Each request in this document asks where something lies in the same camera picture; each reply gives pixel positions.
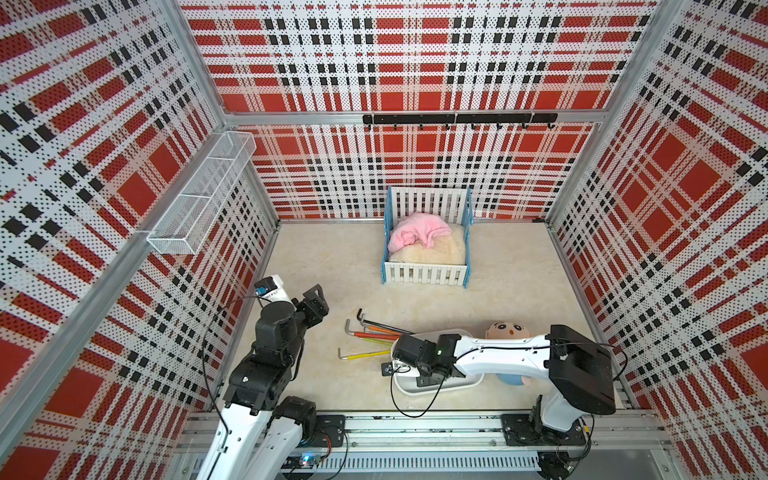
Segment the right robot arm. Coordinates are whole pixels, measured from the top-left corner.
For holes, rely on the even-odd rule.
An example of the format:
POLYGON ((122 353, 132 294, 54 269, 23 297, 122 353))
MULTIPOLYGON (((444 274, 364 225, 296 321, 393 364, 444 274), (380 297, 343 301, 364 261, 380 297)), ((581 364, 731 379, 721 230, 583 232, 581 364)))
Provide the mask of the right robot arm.
POLYGON ((391 385, 408 396, 436 396, 479 385, 486 376, 503 377, 514 386, 548 381, 529 415, 539 435, 565 437, 586 415, 616 412, 612 352, 562 324, 545 335, 522 338, 506 323, 495 338, 477 338, 458 329, 403 334, 382 368, 391 385))

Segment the red hex key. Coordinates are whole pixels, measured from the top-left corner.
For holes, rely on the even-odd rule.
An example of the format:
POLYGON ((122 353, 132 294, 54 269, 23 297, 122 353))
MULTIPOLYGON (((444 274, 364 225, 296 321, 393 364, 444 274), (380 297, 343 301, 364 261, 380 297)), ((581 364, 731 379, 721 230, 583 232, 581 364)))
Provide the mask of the red hex key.
POLYGON ((399 339, 399 335, 388 335, 381 333, 368 333, 362 331, 353 331, 351 329, 351 319, 347 319, 344 326, 344 331, 347 335, 363 339, 375 339, 385 342, 394 342, 399 339))

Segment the small black hex key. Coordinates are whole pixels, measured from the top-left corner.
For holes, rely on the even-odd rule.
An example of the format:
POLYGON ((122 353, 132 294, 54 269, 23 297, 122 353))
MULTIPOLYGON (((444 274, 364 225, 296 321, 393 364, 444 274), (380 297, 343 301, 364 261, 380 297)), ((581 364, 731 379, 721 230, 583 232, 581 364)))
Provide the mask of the small black hex key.
POLYGON ((400 334, 400 335, 402 335, 402 334, 410 335, 411 334, 411 331, 405 330, 403 328, 394 327, 394 326, 390 326, 390 325, 387 325, 387 324, 382 324, 382 323, 375 322, 375 321, 372 321, 372 320, 368 319, 366 317, 363 309, 359 309, 358 310, 356 318, 357 318, 358 323, 361 326, 363 326, 364 328, 376 329, 376 330, 381 330, 381 331, 386 331, 386 332, 392 332, 393 334, 400 334))

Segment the orange hex key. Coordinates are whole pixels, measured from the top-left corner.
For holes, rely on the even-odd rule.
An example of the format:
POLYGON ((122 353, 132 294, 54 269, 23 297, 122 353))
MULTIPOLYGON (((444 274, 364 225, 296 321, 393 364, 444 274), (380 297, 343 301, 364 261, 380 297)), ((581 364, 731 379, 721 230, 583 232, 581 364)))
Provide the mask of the orange hex key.
POLYGON ((367 329, 369 331, 374 331, 381 334, 388 334, 388 335, 410 335, 411 332, 398 328, 398 327, 392 327, 388 325, 384 325, 381 323, 373 322, 370 320, 367 320, 365 318, 359 319, 359 323, 364 329, 367 329))

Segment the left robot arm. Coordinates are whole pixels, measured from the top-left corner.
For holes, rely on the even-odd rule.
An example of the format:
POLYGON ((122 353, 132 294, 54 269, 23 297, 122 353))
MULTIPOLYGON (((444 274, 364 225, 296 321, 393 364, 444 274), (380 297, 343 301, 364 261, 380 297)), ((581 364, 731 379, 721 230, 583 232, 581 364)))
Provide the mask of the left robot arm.
POLYGON ((232 370, 199 479, 274 479, 289 454, 316 432, 316 405, 283 392, 297 377, 307 331, 329 313, 318 284, 290 298, 274 275, 246 297, 260 307, 255 340, 232 370))

